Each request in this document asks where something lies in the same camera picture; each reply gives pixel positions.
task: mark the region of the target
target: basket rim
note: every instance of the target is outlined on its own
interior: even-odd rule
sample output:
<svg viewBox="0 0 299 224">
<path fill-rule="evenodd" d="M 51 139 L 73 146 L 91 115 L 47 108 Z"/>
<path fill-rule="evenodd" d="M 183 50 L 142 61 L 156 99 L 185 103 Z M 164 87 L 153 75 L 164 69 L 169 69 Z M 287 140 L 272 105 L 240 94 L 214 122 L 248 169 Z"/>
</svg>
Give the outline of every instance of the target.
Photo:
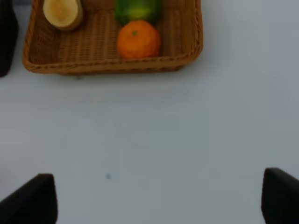
<svg viewBox="0 0 299 224">
<path fill-rule="evenodd" d="M 47 63 L 47 64 L 35 64 L 32 63 L 29 59 L 30 46 L 33 41 L 34 29 L 36 25 L 36 16 L 37 10 L 42 3 L 40 0 L 32 0 L 32 7 L 29 19 L 29 25 L 26 32 L 25 43 L 23 47 L 22 54 L 22 63 L 24 67 L 34 72 L 34 69 L 56 69 L 59 73 L 66 73 L 65 71 L 60 69 L 63 68 L 79 68 L 86 66 L 101 66 L 101 65 L 118 65 L 118 64 L 135 64 L 135 63 L 148 63 L 148 62 L 164 62 L 165 66 L 183 66 L 188 64 L 189 62 L 195 60 L 203 50 L 203 22 L 202 22 L 202 14 L 201 14 L 201 0 L 194 0 L 195 6 L 197 8 L 196 11 L 196 24 L 197 24 L 197 33 L 196 33 L 196 44 L 193 44 L 191 50 L 187 53 L 177 55 L 177 56 L 162 56 L 162 57 L 149 57 L 142 59 L 102 59 L 102 60 L 93 60 L 93 61 L 85 61 L 85 62 L 62 62 L 62 63 Z M 131 70 L 131 69 L 114 69 L 114 70 Z"/>
</svg>

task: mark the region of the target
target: woven basket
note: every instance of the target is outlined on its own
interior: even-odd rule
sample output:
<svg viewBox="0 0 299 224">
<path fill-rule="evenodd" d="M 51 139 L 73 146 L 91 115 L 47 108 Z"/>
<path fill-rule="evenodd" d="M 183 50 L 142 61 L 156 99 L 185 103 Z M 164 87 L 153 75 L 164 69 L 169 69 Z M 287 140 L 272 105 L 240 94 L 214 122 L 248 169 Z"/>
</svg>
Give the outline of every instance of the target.
<svg viewBox="0 0 299 224">
<path fill-rule="evenodd" d="M 43 0 L 33 0 L 23 50 L 27 70 L 62 75 L 175 71 L 203 49 L 200 0 L 163 0 L 163 16 L 156 26 L 162 38 L 160 56 L 138 60 L 124 60 L 117 53 L 121 27 L 114 20 L 114 0 L 81 1 L 83 24 L 64 32 L 45 19 Z"/>
</svg>

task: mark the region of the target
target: white table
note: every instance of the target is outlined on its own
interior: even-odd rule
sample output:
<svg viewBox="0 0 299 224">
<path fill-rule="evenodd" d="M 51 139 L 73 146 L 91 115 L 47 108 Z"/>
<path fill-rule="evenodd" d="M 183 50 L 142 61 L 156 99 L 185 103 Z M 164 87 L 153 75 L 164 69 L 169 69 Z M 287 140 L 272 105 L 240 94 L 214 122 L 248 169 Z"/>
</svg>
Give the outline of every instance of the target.
<svg viewBox="0 0 299 224">
<path fill-rule="evenodd" d="M 299 1 L 203 0 L 177 73 L 0 80 L 0 200 L 53 173 L 58 224 L 263 224 L 263 171 L 299 177 Z"/>
</svg>

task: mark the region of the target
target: orange fruit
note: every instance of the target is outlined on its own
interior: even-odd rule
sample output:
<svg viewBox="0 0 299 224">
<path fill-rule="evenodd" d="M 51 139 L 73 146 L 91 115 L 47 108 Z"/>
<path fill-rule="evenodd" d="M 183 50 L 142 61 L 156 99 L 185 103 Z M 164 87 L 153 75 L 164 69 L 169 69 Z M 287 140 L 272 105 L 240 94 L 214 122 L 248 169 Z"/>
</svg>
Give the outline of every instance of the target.
<svg viewBox="0 0 299 224">
<path fill-rule="evenodd" d="M 117 50 L 123 58 L 156 57 L 160 46 L 159 32 L 143 20 L 128 23 L 118 34 Z"/>
</svg>

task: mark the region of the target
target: green fruit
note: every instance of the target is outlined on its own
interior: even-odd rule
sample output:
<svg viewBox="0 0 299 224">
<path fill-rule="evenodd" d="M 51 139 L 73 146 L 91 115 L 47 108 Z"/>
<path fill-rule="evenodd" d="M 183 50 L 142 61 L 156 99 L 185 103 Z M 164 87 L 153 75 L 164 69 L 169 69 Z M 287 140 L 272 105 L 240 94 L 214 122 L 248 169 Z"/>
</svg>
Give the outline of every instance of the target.
<svg viewBox="0 0 299 224">
<path fill-rule="evenodd" d="M 122 26 L 134 20 L 155 24 L 161 13 L 162 0 L 115 0 L 115 20 Z"/>
</svg>

